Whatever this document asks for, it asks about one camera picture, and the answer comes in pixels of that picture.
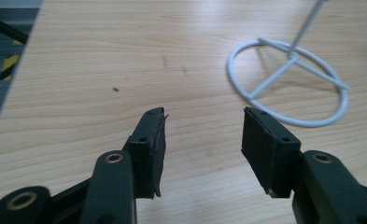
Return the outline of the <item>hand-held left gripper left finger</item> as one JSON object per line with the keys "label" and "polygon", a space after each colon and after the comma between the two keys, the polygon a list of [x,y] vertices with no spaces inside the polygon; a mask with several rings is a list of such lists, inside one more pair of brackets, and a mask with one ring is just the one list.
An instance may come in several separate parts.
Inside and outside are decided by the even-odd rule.
{"label": "hand-held left gripper left finger", "polygon": [[136,224],[136,200],[161,195],[165,122],[162,107],[150,109],[121,150],[97,159],[79,224]]}

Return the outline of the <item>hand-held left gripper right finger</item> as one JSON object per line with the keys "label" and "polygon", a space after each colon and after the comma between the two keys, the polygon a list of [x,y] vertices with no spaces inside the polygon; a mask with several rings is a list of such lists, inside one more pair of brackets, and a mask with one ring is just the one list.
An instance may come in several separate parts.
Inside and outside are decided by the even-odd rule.
{"label": "hand-held left gripper right finger", "polygon": [[270,114],[244,109],[242,153],[266,194],[291,198],[297,224],[367,224],[367,187],[332,154],[301,142]]}

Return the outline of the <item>yellow and black floor tape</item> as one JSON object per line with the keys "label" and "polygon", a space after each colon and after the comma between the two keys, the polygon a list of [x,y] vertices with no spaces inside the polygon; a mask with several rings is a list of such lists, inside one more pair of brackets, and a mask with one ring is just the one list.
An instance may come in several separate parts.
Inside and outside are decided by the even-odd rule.
{"label": "yellow and black floor tape", "polygon": [[17,47],[18,49],[16,52],[13,52],[5,58],[0,72],[0,80],[8,81],[12,79],[15,66],[21,57],[23,44],[17,40],[14,40],[12,42],[12,46]]}

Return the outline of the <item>black metal bar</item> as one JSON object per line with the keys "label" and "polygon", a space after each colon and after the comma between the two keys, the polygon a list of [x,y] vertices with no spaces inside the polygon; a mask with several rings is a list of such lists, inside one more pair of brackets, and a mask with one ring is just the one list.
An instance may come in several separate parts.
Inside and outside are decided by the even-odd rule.
{"label": "black metal bar", "polygon": [[0,21],[0,34],[6,35],[13,40],[16,40],[22,44],[26,44],[28,40],[28,35],[13,28],[12,26]]}

